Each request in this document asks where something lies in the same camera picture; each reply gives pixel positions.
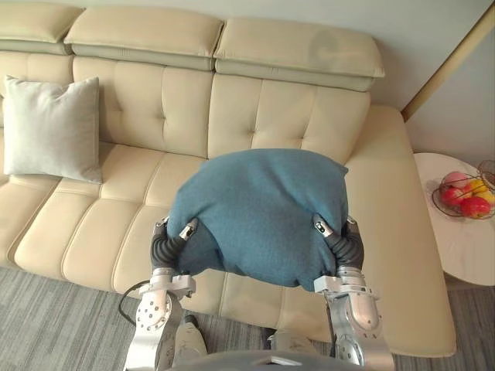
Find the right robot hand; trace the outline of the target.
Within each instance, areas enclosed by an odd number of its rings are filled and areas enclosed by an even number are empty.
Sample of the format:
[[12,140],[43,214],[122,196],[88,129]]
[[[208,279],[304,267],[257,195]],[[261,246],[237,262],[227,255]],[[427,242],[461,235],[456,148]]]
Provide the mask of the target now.
[[340,271],[351,268],[361,272],[364,264],[364,243],[357,221],[352,216],[348,216],[340,232],[332,230],[319,214],[312,216],[312,223],[323,236],[335,260],[331,275],[337,276]]

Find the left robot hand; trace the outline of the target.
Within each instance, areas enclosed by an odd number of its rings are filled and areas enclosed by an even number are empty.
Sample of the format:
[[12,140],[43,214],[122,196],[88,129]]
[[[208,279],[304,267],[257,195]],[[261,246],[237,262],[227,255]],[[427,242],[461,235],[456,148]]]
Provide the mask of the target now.
[[186,242],[197,231],[199,220],[193,218],[182,229],[177,237],[170,237],[167,232],[169,218],[162,218],[154,225],[152,242],[150,245],[150,259],[152,269],[171,268],[177,265],[180,254]]

